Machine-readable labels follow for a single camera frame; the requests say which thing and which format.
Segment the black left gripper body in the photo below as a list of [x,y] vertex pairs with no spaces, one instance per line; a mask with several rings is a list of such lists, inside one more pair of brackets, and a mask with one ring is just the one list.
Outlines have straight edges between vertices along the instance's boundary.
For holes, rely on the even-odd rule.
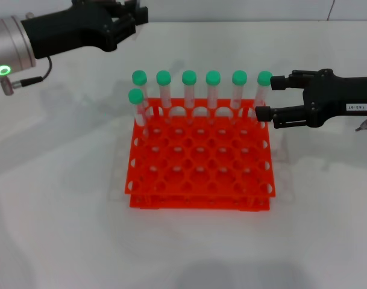
[[94,2],[79,2],[60,12],[23,20],[22,26],[36,59],[86,46],[104,52],[117,49],[112,16]]

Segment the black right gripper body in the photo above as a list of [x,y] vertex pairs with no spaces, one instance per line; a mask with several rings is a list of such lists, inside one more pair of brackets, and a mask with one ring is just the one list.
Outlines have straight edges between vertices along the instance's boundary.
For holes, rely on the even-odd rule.
[[321,127],[337,116],[367,116],[367,77],[344,78],[322,69],[303,91],[306,125]]

